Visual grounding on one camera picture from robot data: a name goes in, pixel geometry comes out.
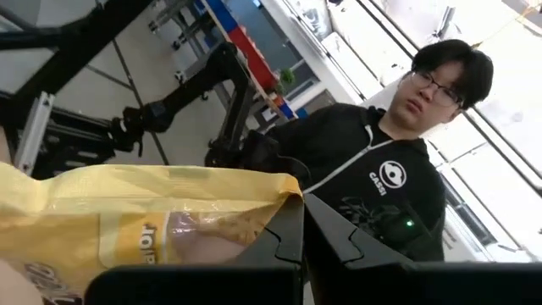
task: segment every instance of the snack bag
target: snack bag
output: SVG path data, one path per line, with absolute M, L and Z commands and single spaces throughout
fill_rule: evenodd
M 301 195 L 289 175 L 237 169 L 98 165 L 39 181 L 0 164 L 0 176 L 0 262 L 45 304 L 81 304 L 92 279 L 122 264 L 234 258 Z

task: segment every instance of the young man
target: young man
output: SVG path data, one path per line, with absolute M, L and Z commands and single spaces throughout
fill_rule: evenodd
M 337 103 L 268 136 L 279 142 L 282 155 L 309 169 L 305 193 L 369 233 L 382 219 L 393 219 L 386 214 L 400 219 L 413 211 L 412 219 L 402 218 L 405 226 L 426 230 L 410 237 L 408 230 L 394 233 L 390 220 L 378 229 L 388 231 L 384 243 L 414 260 L 443 260 L 445 188 L 419 137 L 485 99 L 492 79 L 486 55 L 459 40 L 437 42 L 414 57 L 387 112 Z

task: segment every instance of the eyeglasses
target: eyeglasses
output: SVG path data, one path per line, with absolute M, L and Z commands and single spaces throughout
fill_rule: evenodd
M 437 85 L 437 91 L 434 93 L 433 100 L 443 107 L 451 107 L 453 105 L 463 105 L 463 99 L 452 89 L 439 85 L 434 81 L 433 76 L 427 72 L 413 72 L 411 74 L 412 83 L 414 86 L 427 88 L 432 84 Z

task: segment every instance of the black hoodie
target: black hoodie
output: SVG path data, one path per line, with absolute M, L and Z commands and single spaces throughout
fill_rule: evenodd
M 429 242 L 415 246 L 408 256 L 443 260 L 445 188 L 440 175 L 422 139 L 393 141 L 380 130 L 384 113 L 337 103 L 275 127 L 268 136 L 279 142 L 282 155 L 309 168 L 312 182 L 304 193 L 316 195 L 348 219 L 352 203 L 369 209 L 408 203 L 433 232 Z

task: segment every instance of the metal frame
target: metal frame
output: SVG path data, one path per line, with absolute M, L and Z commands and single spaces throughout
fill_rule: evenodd
M 36 33 L 0 33 L 0 51 L 33 47 L 58 49 L 13 96 L 0 97 L 0 123 L 4 128 L 23 128 L 36 97 L 42 92 L 56 95 L 151 2 L 109 0 L 98 4 L 85 18 L 59 28 L 38 29 Z

